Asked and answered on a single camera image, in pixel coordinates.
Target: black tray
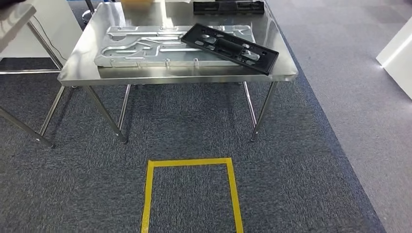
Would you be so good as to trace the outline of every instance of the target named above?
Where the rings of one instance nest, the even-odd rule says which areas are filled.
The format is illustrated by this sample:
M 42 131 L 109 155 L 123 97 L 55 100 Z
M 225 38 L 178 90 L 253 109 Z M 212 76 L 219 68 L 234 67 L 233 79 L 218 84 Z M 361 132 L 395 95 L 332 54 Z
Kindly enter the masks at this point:
M 265 5 L 261 1 L 236 2 L 193 2 L 193 14 L 195 15 L 235 15 L 265 13 Z
M 276 51 L 199 23 L 181 41 L 265 75 L 270 74 L 279 55 Z

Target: metal frame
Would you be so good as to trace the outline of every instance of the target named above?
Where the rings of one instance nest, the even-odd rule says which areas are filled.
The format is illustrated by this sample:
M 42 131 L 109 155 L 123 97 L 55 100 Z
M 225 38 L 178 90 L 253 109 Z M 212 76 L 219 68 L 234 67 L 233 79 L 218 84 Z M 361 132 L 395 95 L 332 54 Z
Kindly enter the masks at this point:
M 50 48 L 49 44 L 45 41 L 43 37 L 41 37 L 40 32 L 34 27 L 34 25 L 29 21 L 27 22 L 27 26 L 30 28 L 36 39 L 40 42 L 40 44 L 43 46 L 43 48 L 46 50 L 46 52 L 49 54 L 51 60 L 54 62 L 56 65 L 57 69 L 30 69 L 30 70 L 6 70 L 6 71 L 0 71 L 1 74 L 41 74 L 41 73 L 59 73 L 61 69 L 63 68 L 63 65 L 59 61 L 59 59 L 56 57 L 54 54 L 53 50 Z M 56 110 L 56 107 L 63 95 L 63 92 L 65 90 L 64 86 L 61 86 L 56 98 L 54 99 L 53 104 L 51 105 L 51 108 L 49 112 L 47 113 L 46 119 L 44 120 L 43 125 L 40 128 L 39 133 L 34 131 L 32 128 L 24 124 L 22 121 L 18 120 L 16 117 L 8 113 L 5 109 L 3 109 L 0 106 L 0 116 L 4 117 L 6 120 L 9 120 L 28 134 L 30 134 L 32 137 L 34 137 L 37 141 L 43 143 L 49 148 L 52 148 L 54 144 L 47 139 L 43 137 L 44 133 L 46 132 L 46 129 L 50 123 L 50 120 L 54 114 L 54 111 Z
M 90 19 L 94 15 L 94 12 L 96 9 L 94 9 L 93 4 L 91 3 L 90 0 L 85 0 L 87 7 L 89 8 L 87 11 L 83 12 L 82 14 L 82 20 L 84 23 L 89 23 Z
M 110 116 L 109 112 L 106 110 L 104 107 L 102 101 L 100 100 L 99 96 L 96 94 L 96 92 L 93 90 L 91 86 L 84 86 L 83 88 L 87 92 L 87 94 L 90 96 L 90 98 L 93 100 L 94 104 L 96 105 L 97 109 L 99 112 L 102 114 L 103 118 L 107 120 L 109 123 L 110 127 L 112 130 L 115 132 L 116 136 L 119 138 L 121 143 L 127 143 L 126 137 L 121 133 L 121 128 L 123 126 L 123 119 L 124 119 L 124 114 L 126 112 L 126 106 L 127 106 L 127 101 L 129 99 L 129 93 L 130 93 L 130 84 L 127 85 L 126 88 L 126 94 L 123 100 L 123 105 L 121 107 L 121 112 L 120 112 L 120 118 L 118 124 L 116 124 L 113 120 L 113 118 Z
M 255 116 L 255 111 L 253 109 L 252 101 L 250 99 L 250 94 L 249 94 L 249 89 L 247 87 L 247 82 L 243 82 L 243 88 L 245 91 L 246 99 L 247 99 L 247 104 L 249 107 L 249 112 L 250 116 L 252 119 L 252 125 L 253 125 L 253 133 L 251 137 L 251 141 L 254 142 L 256 141 L 258 137 L 258 132 L 263 124 L 263 119 L 264 116 L 267 112 L 267 109 L 269 108 L 269 105 L 272 101 L 272 97 L 275 93 L 275 90 L 277 88 L 279 82 L 272 82 L 270 84 L 268 93 L 266 94 L 265 101 L 263 103 L 263 107 L 259 113 L 258 119 L 256 121 L 256 116 Z M 120 117 L 119 117 L 119 122 L 116 124 L 113 118 L 110 116 L 109 112 L 107 109 L 104 107 L 102 101 L 100 100 L 99 96 L 96 94 L 96 92 L 93 90 L 91 86 L 84 86 L 83 88 L 87 92 L 87 94 L 90 96 L 90 98 L 93 100 L 94 104 L 98 108 L 99 112 L 102 114 L 103 118 L 109 123 L 110 127 L 112 130 L 115 132 L 116 136 L 119 138 L 120 142 L 125 144 L 127 143 L 127 138 L 122 134 L 121 129 L 123 126 L 123 121 L 124 121 L 124 115 L 126 113 L 126 107 L 127 107 L 127 102 L 129 100 L 129 94 L 130 94 L 130 87 L 131 85 L 127 85 L 126 87 L 126 94 L 123 99 L 123 104 L 121 106 L 121 111 L 120 111 Z
M 279 82 L 272 82 L 271 83 L 271 85 L 269 87 L 269 90 L 268 90 L 268 94 L 266 94 L 265 102 L 263 103 L 263 107 L 260 110 L 259 117 L 257 118 L 257 122 L 256 122 L 255 112 L 253 110 L 252 101 L 250 100 L 249 89 L 247 88 L 247 83 L 243 82 L 243 87 L 245 89 L 247 103 L 249 105 L 249 112 L 250 112 L 250 116 L 252 118 L 252 124 L 253 124 L 253 133 L 252 133 L 252 137 L 250 139 L 252 142 L 256 141 L 256 139 L 258 137 L 258 132 L 259 132 L 260 128 L 262 127 L 263 118 L 265 116 L 266 110 L 268 109 L 268 107 L 269 107 L 269 105 L 272 101 L 273 94 L 275 93 L 278 84 L 279 84 Z

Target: floor marking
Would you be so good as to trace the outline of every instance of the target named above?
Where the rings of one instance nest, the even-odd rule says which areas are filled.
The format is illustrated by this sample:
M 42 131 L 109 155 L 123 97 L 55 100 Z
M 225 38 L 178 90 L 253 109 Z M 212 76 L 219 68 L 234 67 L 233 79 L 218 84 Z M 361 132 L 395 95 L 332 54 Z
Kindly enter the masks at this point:
M 147 164 L 147 176 L 146 176 L 146 190 L 144 196 L 144 209 L 142 218 L 142 233 L 149 232 L 149 217 L 150 217 L 150 205 L 152 202 L 152 182 L 153 182 L 153 162 L 149 160 Z
M 233 215 L 235 217 L 236 232 L 243 233 L 242 217 L 240 215 L 240 205 L 239 205 L 239 199 L 238 199 L 238 190 L 236 188 L 235 171 L 233 169 L 231 158 L 186 159 L 186 160 L 165 160 L 165 161 L 149 160 L 147 164 L 145 201 L 144 201 L 141 233 L 149 232 L 150 206 L 152 202 L 153 171 L 155 167 L 200 166 L 200 165 L 217 165 L 217 164 L 226 164 L 227 175 L 228 175 L 229 186 L 230 186 L 230 195 L 232 198 L 232 205 L 233 205 Z
M 232 196 L 233 216 L 235 217 L 236 232 L 243 233 L 242 217 L 240 216 L 240 206 L 238 199 L 238 189 L 236 188 L 235 171 L 232 159 L 228 158 L 226 163 L 227 175 L 229 178 L 230 195 Z

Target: metal tray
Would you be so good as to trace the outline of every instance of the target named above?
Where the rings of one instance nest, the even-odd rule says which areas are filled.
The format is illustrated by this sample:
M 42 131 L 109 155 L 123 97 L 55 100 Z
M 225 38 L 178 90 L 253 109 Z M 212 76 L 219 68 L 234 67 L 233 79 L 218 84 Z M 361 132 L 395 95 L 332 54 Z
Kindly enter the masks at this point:
M 100 67 L 238 66 L 182 43 L 181 37 L 191 28 L 191 26 L 110 27 L 94 62 Z M 211 26 L 211 28 L 255 42 L 249 26 Z M 211 43 L 214 39 L 205 38 Z

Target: light gray carpet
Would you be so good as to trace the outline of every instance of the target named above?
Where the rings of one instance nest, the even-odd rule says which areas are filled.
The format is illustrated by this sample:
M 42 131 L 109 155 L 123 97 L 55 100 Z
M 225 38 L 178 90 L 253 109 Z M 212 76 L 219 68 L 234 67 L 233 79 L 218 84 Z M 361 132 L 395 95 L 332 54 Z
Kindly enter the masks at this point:
M 375 58 L 412 1 L 268 2 L 385 229 L 411 232 L 411 100 Z
M 258 109 L 268 86 L 250 87 Z M 58 88 L 55 75 L 3 76 L 0 102 L 38 128 Z M 124 86 L 96 91 L 117 119 Z M 127 145 L 81 89 L 65 92 L 51 121 L 53 150 L 0 118 L 0 227 L 139 231 L 148 159 L 231 157 L 245 232 L 384 232 L 346 157 L 336 153 L 339 143 L 304 73 L 282 83 L 274 99 L 255 143 L 235 83 L 137 87 L 125 119 Z M 225 174 L 222 166 L 155 168 L 152 232 L 234 231 Z

